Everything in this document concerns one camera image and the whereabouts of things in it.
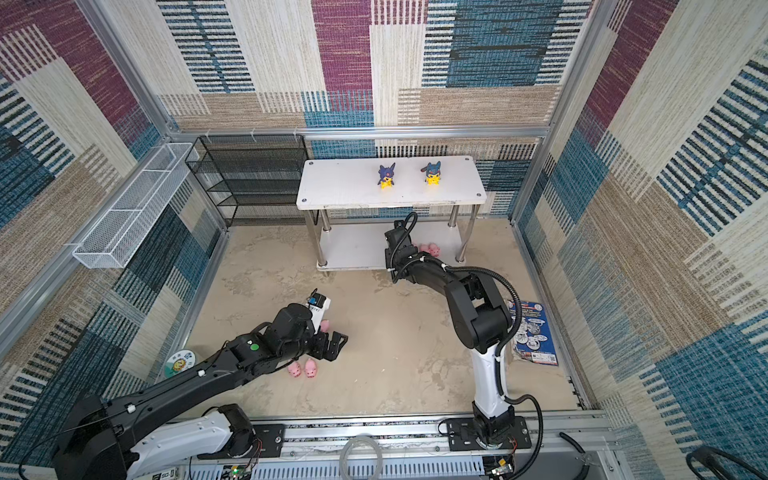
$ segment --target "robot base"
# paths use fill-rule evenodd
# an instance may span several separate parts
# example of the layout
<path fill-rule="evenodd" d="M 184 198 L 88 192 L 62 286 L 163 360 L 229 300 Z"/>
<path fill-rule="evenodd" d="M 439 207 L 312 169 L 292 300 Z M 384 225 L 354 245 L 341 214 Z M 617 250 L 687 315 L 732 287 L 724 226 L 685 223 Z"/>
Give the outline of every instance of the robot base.
<path fill-rule="evenodd" d="M 466 452 L 468 450 L 485 449 L 484 446 L 478 443 L 474 421 L 475 419 L 473 417 L 445 420 L 445 426 L 448 429 L 448 445 L 451 452 Z M 515 417 L 515 422 L 509 430 L 508 438 L 504 440 L 499 448 L 512 450 L 511 439 L 517 441 L 518 449 L 531 448 L 531 435 L 523 417 Z"/>

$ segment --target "black mounting plate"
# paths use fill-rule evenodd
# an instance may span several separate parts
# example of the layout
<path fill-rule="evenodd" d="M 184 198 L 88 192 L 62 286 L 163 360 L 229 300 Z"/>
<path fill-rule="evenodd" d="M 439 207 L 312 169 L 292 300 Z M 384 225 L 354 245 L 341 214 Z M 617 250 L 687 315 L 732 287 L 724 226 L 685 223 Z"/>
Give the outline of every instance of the black mounting plate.
<path fill-rule="evenodd" d="M 472 417 L 462 417 L 458 419 L 446 419 L 443 423 L 448 428 L 448 445 L 451 452 L 466 452 L 468 450 L 485 450 L 477 442 L 477 434 L 472 424 Z M 512 426 L 509 437 L 514 438 L 518 443 L 518 449 L 531 448 L 531 435 L 525 424 L 523 417 L 515 417 L 515 424 Z M 501 449 L 512 450 L 512 442 L 506 439 L 502 443 Z"/>
<path fill-rule="evenodd" d="M 253 426 L 253 433 L 261 440 L 260 458 L 277 458 L 283 450 L 286 426 L 282 423 L 264 423 Z"/>

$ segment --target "marbled floor surface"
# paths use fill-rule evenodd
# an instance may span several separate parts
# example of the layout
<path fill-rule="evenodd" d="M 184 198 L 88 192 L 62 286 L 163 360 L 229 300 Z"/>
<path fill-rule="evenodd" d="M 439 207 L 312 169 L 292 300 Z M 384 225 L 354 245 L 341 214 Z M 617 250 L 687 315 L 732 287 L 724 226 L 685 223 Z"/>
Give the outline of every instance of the marbled floor surface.
<path fill-rule="evenodd" d="M 205 358 L 224 340 L 271 321 L 286 304 L 303 302 L 314 288 L 332 299 L 326 318 L 349 342 L 335 362 L 318 362 L 314 379 L 284 370 L 262 376 L 185 417 L 232 402 L 250 416 L 471 411 L 469 351 L 453 331 L 443 296 L 406 281 L 393 285 L 383 270 L 318 272 L 303 226 L 236 227 L 231 234 L 187 348 Z M 523 300 L 538 300 L 506 220 L 476 222 L 467 265 L 496 270 Z M 561 367 L 508 357 L 511 396 L 531 393 L 546 410 L 576 408 Z M 528 403 L 519 408 L 532 409 Z"/>

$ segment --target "lower shelf board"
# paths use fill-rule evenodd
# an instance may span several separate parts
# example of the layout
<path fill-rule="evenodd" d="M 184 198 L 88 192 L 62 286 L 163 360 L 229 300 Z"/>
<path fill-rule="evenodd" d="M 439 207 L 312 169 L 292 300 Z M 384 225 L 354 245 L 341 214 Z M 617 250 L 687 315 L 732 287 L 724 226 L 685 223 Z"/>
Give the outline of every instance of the lower shelf board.
<path fill-rule="evenodd" d="M 331 225 L 331 231 L 320 235 L 320 249 L 327 265 L 318 270 L 386 270 L 384 233 L 392 223 L 345 223 Z M 411 232 L 415 245 L 436 243 L 440 247 L 439 259 L 448 265 L 458 265 L 455 258 L 462 248 L 458 227 L 449 227 L 446 221 L 420 220 Z"/>

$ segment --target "toy figurine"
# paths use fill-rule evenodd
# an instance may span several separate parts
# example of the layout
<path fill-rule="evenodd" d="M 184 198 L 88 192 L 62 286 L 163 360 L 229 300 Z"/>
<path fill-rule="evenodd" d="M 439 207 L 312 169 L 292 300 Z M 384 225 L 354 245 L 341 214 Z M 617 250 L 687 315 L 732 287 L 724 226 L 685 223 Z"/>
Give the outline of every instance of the toy figurine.
<path fill-rule="evenodd" d="M 424 180 L 427 184 L 437 185 L 440 183 L 440 162 L 428 163 L 426 167 L 422 168 L 422 172 L 427 173 L 427 178 Z"/>
<path fill-rule="evenodd" d="M 382 188 L 394 186 L 395 182 L 392 179 L 395 177 L 395 164 L 392 164 L 390 168 L 379 165 L 379 176 L 381 178 L 377 185 L 381 185 Z"/>

